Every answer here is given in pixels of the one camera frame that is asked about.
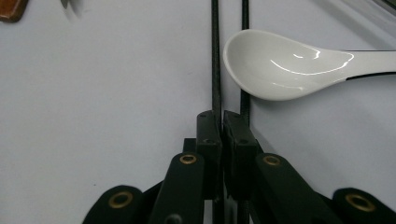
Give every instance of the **white surface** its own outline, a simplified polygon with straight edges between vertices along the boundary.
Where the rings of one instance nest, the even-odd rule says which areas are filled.
[[[327,49],[396,49],[343,2],[250,4],[254,29]],[[223,46],[241,4],[219,6]],[[86,0],[76,16],[31,0],[19,23],[0,23],[0,223],[80,223],[107,189],[161,181],[211,107],[210,52],[210,1]],[[239,89],[222,74],[224,107],[238,111]],[[395,85],[373,77],[253,99],[252,129],[315,190],[363,189],[396,209]]]
[[[309,46],[261,30],[227,40],[223,61],[244,91],[270,101],[292,100],[349,77],[396,72],[396,51],[343,51]]]

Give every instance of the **ceramic soup spoon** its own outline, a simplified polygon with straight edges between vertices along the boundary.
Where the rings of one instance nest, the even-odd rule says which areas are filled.
[[[272,101],[302,97],[353,77],[396,72],[396,51],[321,49],[257,30],[231,37],[223,60],[241,89]]]

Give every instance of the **black rod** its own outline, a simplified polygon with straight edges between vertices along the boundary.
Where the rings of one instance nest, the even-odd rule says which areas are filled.
[[[212,110],[216,125],[221,133],[221,83],[219,51],[219,1],[212,0]],[[219,172],[217,197],[212,203],[212,222],[224,224],[224,187],[223,173]]]
[[[248,0],[242,0],[242,30],[249,28]],[[247,126],[250,123],[250,95],[241,90],[241,116],[245,119]],[[249,223],[249,206],[248,201],[239,201],[237,203],[237,224]]]

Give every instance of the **spoon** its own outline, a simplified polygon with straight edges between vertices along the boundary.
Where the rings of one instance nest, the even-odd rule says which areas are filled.
[[[258,30],[232,36],[223,60],[242,90],[272,101],[302,97],[348,79],[396,72],[396,51],[321,49]]]

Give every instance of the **spoon handle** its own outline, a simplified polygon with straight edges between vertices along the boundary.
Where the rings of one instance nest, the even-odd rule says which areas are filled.
[[[353,59],[346,63],[346,80],[388,75],[396,72],[396,51],[346,51]]]

